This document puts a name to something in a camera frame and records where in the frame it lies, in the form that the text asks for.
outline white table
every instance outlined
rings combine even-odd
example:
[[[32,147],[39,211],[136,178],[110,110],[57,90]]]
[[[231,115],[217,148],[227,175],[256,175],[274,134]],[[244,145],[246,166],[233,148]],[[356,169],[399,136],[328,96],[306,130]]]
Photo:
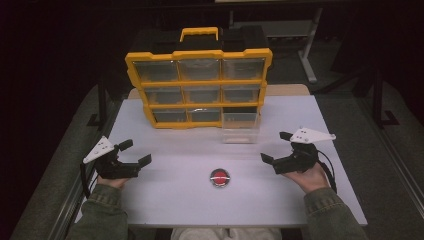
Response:
[[[267,96],[256,144],[223,144],[219,128],[154,129],[142,112],[142,102],[125,100],[109,140],[117,144],[133,139],[134,146],[119,154],[122,162],[152,154],[152,163],[123,191],[128,223],[146,227],[305,225],[304,193],[291,180],[275,175],[260,157],[260,153],[275,158],[290,155],[290,143],[281,140],[279,132],[294,132],[299,126],[328,132],[313,96]],[[316,146],[333,162],[339,196],[358,222],[366,225],[333,142]],[[229,172],[227,187],[212,186],[209,176],[216,168]]]

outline jacket sleeve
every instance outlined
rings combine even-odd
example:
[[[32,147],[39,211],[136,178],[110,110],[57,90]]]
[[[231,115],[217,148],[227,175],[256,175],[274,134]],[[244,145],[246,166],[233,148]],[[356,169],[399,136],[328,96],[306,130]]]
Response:
[[[96,185],[83,204],[81,219],[70,229],[70,239],[127,239],[127,214],[121,209],[121,190]]]
[[[304,200],[313,240],[368,239],[349,207],[331,188],[312,191]]]

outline person's left hand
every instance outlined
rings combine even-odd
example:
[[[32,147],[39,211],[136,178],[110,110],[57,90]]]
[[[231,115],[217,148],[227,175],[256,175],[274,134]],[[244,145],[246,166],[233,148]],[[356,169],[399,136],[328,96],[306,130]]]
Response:
[[[118,189],[123,189],[125,183],[130,180],[129,178],[121,178],[121,179],[104,179],[100,175],[97,177],[97,184],[102,184]]]

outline red circular object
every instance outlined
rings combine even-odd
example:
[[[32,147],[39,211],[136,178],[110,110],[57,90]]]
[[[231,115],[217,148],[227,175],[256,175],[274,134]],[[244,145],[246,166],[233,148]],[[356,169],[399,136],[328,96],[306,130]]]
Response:
[[[210,180],[215,187],[225,187],[230,182],[230,175],[224,169],[218,168],[211,173]]]

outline black strap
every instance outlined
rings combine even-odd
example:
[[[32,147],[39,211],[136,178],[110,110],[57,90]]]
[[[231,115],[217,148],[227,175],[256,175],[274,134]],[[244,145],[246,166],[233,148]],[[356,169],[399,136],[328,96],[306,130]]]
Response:
[[[331,188],[334,190],[334,192],[337,193],[336,177],[334,175],[334,171],[333,171],[333,174],[331,174],[330,169],[328,169],[325,163],[321,162],[320,160],[318,160],[317,162],[319,163],[319,165],[321,165],[322,169],[324,169],[324,172],[327,175],[328,181],[330,182]]]

